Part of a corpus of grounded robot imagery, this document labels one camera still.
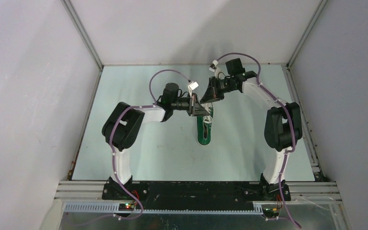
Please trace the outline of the white shoelace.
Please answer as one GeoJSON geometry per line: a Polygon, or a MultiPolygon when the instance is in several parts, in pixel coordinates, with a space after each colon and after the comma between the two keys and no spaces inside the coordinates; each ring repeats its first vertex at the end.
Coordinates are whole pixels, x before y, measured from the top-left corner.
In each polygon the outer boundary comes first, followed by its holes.
{"type": "Polygon", "coordinates": [[[203,123],[211,124],[213,119],[214,108],[212,103],[205,103],[202,104],[205,110],[208,112],[208,115],[203,117],[203,123]]]}

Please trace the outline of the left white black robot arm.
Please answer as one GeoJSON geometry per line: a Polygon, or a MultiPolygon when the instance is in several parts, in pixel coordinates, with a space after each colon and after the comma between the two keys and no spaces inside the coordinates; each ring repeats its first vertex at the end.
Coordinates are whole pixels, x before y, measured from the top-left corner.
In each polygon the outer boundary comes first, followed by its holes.
{"type": "Polygon", "coordinates": [[[102,135],[112,151],[113,173],[117,182],[114,194],[120,199],[132,195],[129,148],[135,143],[141,126],[151,122],[165,122],[174,111],[185,111],[189,116],[210,116],[212,110],[198,101],[194,93],[184,97],[176,83],[165,85],[162,95],[152,105],[132,106],[125,102],[117,104],[102,128],[102,135]]]}

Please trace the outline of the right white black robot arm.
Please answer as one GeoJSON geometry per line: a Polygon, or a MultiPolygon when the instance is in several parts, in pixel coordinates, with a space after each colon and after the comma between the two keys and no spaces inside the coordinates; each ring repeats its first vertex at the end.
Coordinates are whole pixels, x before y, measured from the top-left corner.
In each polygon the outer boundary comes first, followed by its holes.
{"type": "Polygon", "coordinates": [[[244,194],[246,198],[255,195],[264,201],[283,201],[288,156],[295,151],[298,140],[302,138],[300,106],[277,97],[260,80],[260,73],[246,71],[239,58],[225,63],[228,74],[223,78],[220,77],[223,72],[218,64],[217,60],[213,60],[209,66],[214,75],[209,78],[201,103],[221,101],[226,93],[232,91],[247,95],[266,110],[264,139],[276,154],[261,174],[258,188],[245,188],[244,194]]]}

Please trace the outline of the green canvas sneaker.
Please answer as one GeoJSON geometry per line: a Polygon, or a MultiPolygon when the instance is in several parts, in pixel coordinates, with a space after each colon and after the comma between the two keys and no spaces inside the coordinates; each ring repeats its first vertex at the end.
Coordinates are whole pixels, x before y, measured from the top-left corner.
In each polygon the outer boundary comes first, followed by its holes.
{"type": "Polygon", "coordinates": [[[196,117],[196,126],[197,126],[197,142],[201,146],[207,146],[211,142],[211,124],[203,123],[204,116],[196,117]]]}

